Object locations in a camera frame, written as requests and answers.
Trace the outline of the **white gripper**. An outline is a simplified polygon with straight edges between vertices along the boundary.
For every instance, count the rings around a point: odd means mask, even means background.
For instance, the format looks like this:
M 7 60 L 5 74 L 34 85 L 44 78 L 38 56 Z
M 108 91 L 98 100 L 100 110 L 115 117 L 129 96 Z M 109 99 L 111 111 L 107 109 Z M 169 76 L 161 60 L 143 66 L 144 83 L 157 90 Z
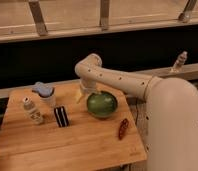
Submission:
M 80 80 L 80 90 L 78 90 L 75 94 L 76 102 L 79 103 L 81 99 L 84 97 L 84 94 L 95 93 L 97 91 L 97 86 L 94 81 L 89 80 Z

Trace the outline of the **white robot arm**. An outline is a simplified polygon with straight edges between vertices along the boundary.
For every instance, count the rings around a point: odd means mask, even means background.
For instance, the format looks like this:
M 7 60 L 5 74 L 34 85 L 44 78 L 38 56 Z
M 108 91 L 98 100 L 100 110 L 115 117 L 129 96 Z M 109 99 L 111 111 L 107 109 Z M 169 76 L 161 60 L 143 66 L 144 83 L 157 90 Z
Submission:
M 102 83 L 146 102 L 147 171 L 198 171 L 198 89 L 176 77 L 106 69 L 92 53 L 75 65 L 79 94 Z

